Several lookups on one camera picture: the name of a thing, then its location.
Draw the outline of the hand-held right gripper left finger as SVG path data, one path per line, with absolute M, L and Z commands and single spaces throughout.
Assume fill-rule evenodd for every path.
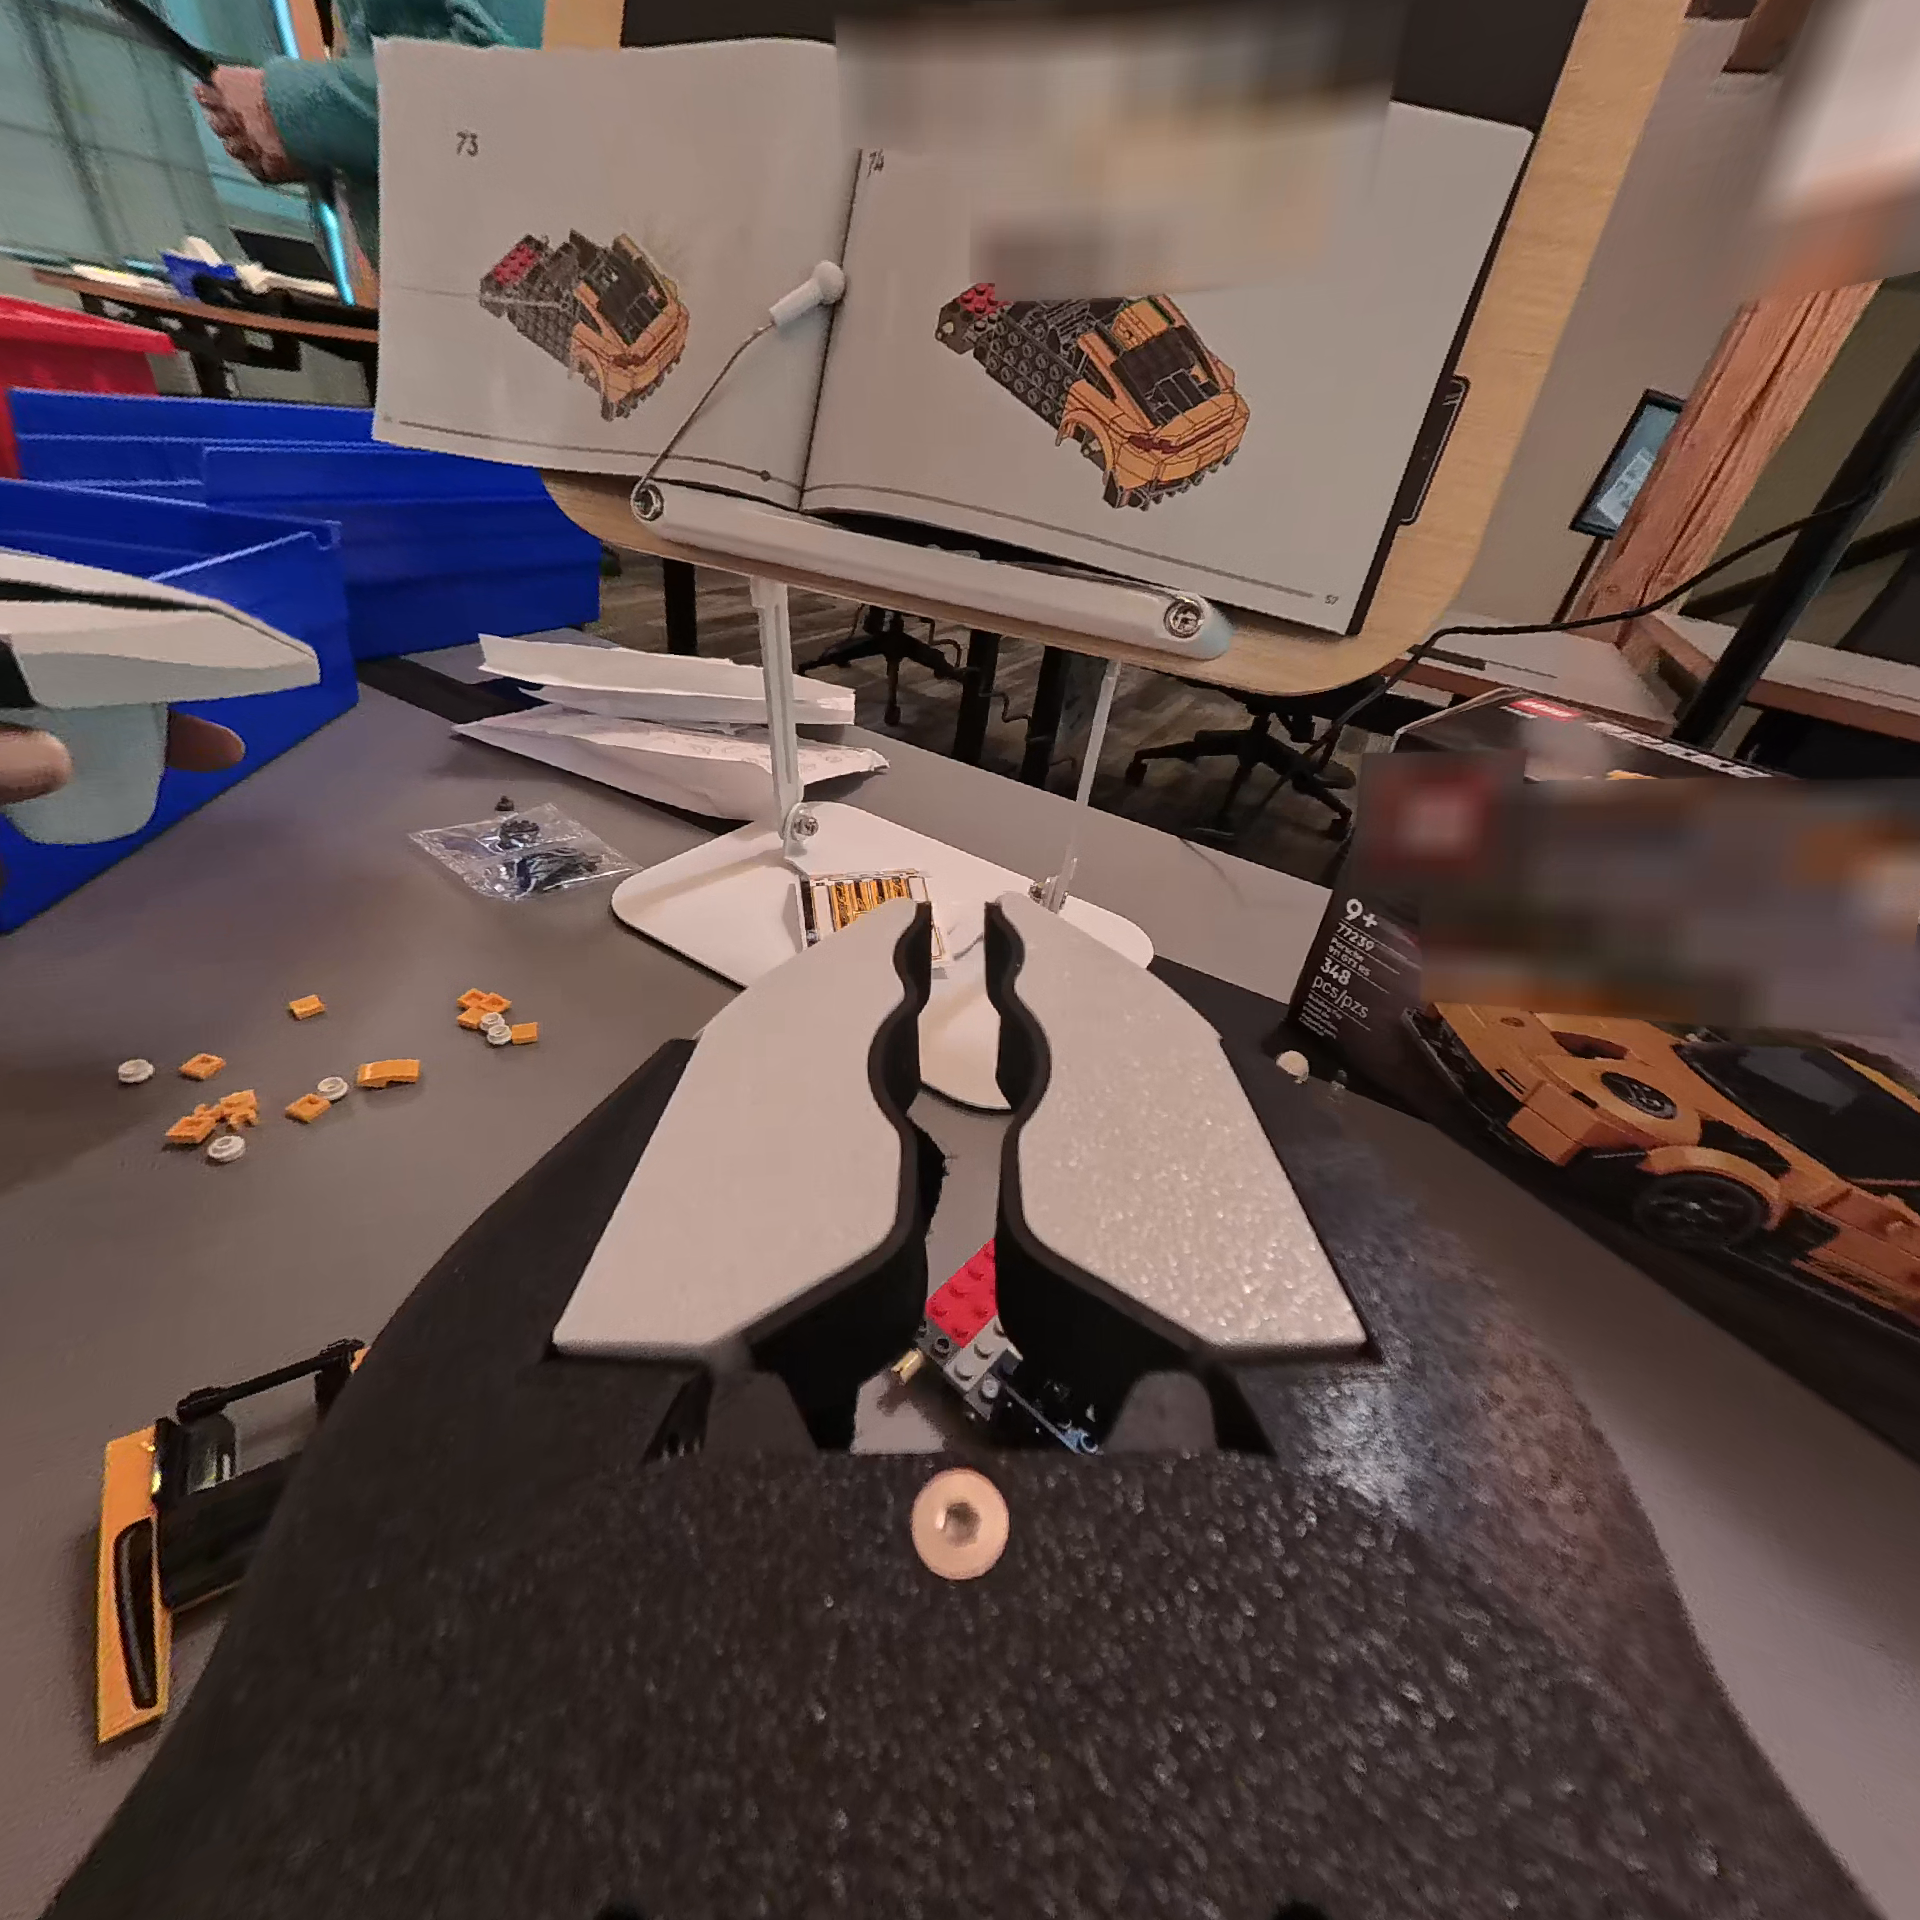
M 692 1042 L 553 1328 L 593 1359 L 734 1359 L 853 1284 L 924 1279 L 930 910 L 891 901 L 782 962 Z

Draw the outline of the orange and black lego car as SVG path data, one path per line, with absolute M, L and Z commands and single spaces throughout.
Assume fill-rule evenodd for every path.
M 942 1382 L 966 1426 L 1000 1448 L 1097 1455 L 1114 1424 L 1090 1392 L 1027 1356 L 1008 1335 L 994 1240 L 930 1291 L 914 1340 L 890 1373 L 901 1386 L 922 1375 Z

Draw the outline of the small orange lego pieces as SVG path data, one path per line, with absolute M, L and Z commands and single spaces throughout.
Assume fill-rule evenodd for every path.
M 544 1040 L 542 1019 L 506 992 L 464 987 L 445 997 L 437 1013 L 442 1026 L 433 1038 L 460 1036 L 453 1042 L 457 1059 L 536 1048 Z M 155 1146 L 171 1158 L 232 1166 L 250 1154 L 253 1135 L 273 1119 L 298 1131 L 320 1130 L 355 1102 L 417 1094 L 437 1071 L 421 1047 L 374 1048 L 365 1059 L 344 1055 L 337 1071 L 310 1071 L 298 1086 L 260 1090 L 243 1086 L 227 1055 L 201 1048 L 176 1070 L 176 1079 L 195 1087 L 197 1098 L 166 1116 Z

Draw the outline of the white and wooden book stand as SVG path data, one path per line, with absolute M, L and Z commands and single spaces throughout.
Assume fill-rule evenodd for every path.
M 1574 192 L 1574 248 L 1544 266 L 1545 240 L 1506 242 L 1506 223 L 1525 208 L 1526 167 L 1553 182 L 1553 167 L 1569 159 L 1577 133 L 1571 117 L 1596 106 L 1617 117 L 1630 148 L 1645 103 L 1621 107 L 1621 76 L 1594 63 L 1604 40 L 1626 22 L 1626 5 L 1414 5 L 1414 27 L 1402 48 L 1396 22 L 1368 19 L 1373 5 L 1206 5 L 1136 6 L 1093 5 L 1088 11 L 1032 6 L 904 6 L 893 13 L 853 16 L 836 27 L 836 107 L 829 158 L 850 159 L 853 147 L 897 176 L 926 181 L 947 199 L 904 238 L 940 232 L 966 240 L 969 271 L 1008 294 L 1169 294 L 1260 287 L 1288 282 L 1305 287 L 1307 259 L 1357 255 L 1360 215 L 1381 196 L 1377 151 L 1389 144 L 1394 114 L 1437 114 L 1443 128 L 1491 128 L 1514 167 L 1501 176 L 1494 215 L 1483 242 L 1453 240 L 1446 260 L 1473 267 L 1469 283 L 1445 328 L 1443 364 L 1480 352 L 1480 372 L 1494 372 L 1491 394 L 1517 405 L 1515 422 L 1500 422 L 1501 459 L 1517 444 L 1532 394 L 1520 398 L 1517 372 L 1498 372 L 1488 352 L 1512 328 L 1517 304 L 1537 294 L 1548 307 L 1515 342 L 1548 352 L 1572 301 L 1572 282 L 1590 263 L 1604 210 L 1626 158 L 1617 152 L 1610 182 Z M 546 50 L 550 79 L 542 128 L 553 134 L 612 136 L 641 133 L 641 85 L 666 86 L 664 106 L 689 96 L 681 70 L 692 58 L 724 58 L 731 76 L 746 55 L 774 55 L 794 67 L 797 106 L 825 107 L 825 43 L 818 38 L 706 38 L 620 50 Z M 1040 517 L 1028 525 L 1013 507 L 976 495 L 973 522 L 960 525 L 962 500 L 940 506 L 922 494 L 880 500 L 877 485 L 850 500 L 853 511 L 875 511 L 883 533 L 853 533 L 802 511 L 753 507 L 724 485 L 664 485 L 637 479 L 641 458 L 614 455 L 612 470 L 630 475 L 629 506 L 614 517 L 614 540 L 641 546 L 664 542 L 675 556 L 700 559 L 749 581 L 762 642 L 784 589 L 802 584 L 893 613 L 942 618 L 984 632 L 1043 640 L 1048 646 L 1101 656 L 1094 734 L 1084 758 L 1090 779 L 1097 734 L 1122 656 L 1147 664 L 1197 672 L 1227 659 L 1265 670 L 1260 648 L 1285 632 L 1310 638 L 1331 614 L 1310 614 L 1293 597 L 1277 614 L 1258 613 L 1252 582 L 1227 584 L 1217 567 L 1203 584 L 1197 562 L 1136 557 L 1120 534 L 1105 534 L 1067 550 L 1062 522 Z M 979 957 L 980 911 L 1016 877 L 960 883 L 949 872 L 949 848 L 906 852 L 884 829 L 869 851 L 866 828 L 827 823 L 805 836 L 787 813 L 806 806 L 779 803 L 789 829 L 774 861 L 794 880 L 794 858 L 811 871 L 916 868 L 932 877 L 947 957 L 936 962 L 930 1013 L 922 1018 L 924 1084 L 962 1107 L 1004 1110 L 994 1079 L 997 1018 L 988 1010 Z

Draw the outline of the lego instruction booklet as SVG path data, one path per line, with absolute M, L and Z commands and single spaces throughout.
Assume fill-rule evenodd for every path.
M 387 38 L 374 434 L 653 475 L 1350 632 L 1533 133 L 1387 103 L 1241 287 L 1025 266 L 817 38 Z

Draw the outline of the orange lego roof assembly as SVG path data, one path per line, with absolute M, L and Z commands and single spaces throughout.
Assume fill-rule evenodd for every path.
M 308 1386 L 322 1420 L 365 1349 L 344 1336 L 265 1373 L 197 1387 L 109 1440 L 94 1576 L 96 1743 L 170 1712 L 178 1615 L 240 1584 L 292 1476 L 296 1455 L 243 1466 L 234 1406 Z

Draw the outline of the black lego car box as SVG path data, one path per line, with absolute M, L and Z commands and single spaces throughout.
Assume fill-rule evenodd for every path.
M 1268 1051 L 1501 1163 L 1916 1458 L 1916 782 L 1501 690 L 1355 799 Z

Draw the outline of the person's left hand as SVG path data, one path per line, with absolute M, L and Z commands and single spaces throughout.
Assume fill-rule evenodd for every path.
M 243 763 L 248 742 L 240 734 L 206 717 L 170 711 L 166 766 L 195 775 L 210 775 Z M 2 803 L 16 805 L 57 794 L 70 776 L 67 744 L 36 730 L 2 725 Z

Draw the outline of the red plastic bin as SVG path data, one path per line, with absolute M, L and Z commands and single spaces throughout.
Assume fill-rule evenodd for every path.
M 155 396 L 174 354 L 149 327 L 2 294 L 2 394 Z

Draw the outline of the orange sticker sheet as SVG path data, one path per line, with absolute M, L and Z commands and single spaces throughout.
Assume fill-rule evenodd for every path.
M 811 949 L 883 906 L 897 901 L 930 906 L 930 886 L 920 868 L 801 872 L 795 899 L 801 947 Z

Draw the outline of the long office desk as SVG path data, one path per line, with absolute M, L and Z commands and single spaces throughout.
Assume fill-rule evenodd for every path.
M 1414 662 L 1404 686 L 1469 696 L 1488 688 L 1517 688 L 1611 716 L 1633 730 L 1668 734 L 1678 706 L 1709 676 L 1738 632 L 1678 613 L 1654 614 L 1648 627 L 1651 638 L 1622 648 L 1586 632 L 1452 638 Z M 1744 701 L 1757 711 L 1918 740 L 1914 662 L 1787 640 Z
M 298 311 L 248 307 L 234 299 L 180 298 L 162 278 L 134 277 L 132 285 L 69 267 L 30 266 L 44 293 L 70 294 L 96 319 L 134 324 L 164 335 L 188 360 L 198 396 L 235 398 L 235 370 L 302 372 L 310 352 L 356 368 L 365 405 L 378 398 L 378 312 L 329 301 Z

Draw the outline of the clear plastic parts bag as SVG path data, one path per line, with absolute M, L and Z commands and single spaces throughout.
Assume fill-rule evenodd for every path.
M 620 883 L 637 871 L 555 805 L 507 806 L 484 820 L 411 831 L 409 840 L 469 892 L 501 903 Z

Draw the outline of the white printed paper bag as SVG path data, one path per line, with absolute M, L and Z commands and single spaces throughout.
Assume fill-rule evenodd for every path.
M 765 726 L 675 726 L 542 703 L 453 734 L 685 813 L 739 826 L 782 819 Z
M 724 731 L 770 723 L 760 664 L 546 635 L 483 635 L 478 646 L 483 674 L 529 688 L 542 716 Z

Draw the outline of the black metal pole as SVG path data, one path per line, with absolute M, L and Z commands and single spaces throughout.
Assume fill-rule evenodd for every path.
M 1891 383 L 1876 414 L 1850 447 L 1809 525 L 1787 544 L 1761 597 L 1722 648 L 1707 678 L 1686 696 L 1672 725 L 1672 738 L 1712 750 L 1738 720 L 1747 696 L 1785 646 L 1793 627 L 1832 581 L 1845 549 L 1857 540 L 1888 485 L 1905 466 L 1918 436 L 1918 352 Z

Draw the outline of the small dark wall display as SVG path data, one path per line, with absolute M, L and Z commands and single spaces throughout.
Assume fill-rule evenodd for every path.
M 1685 407 L 1683 398 L 1664 390 L 1645 390 L 1638 398 L 1579 500 L 1571 533 L 1586 540 L 1619 536 Z

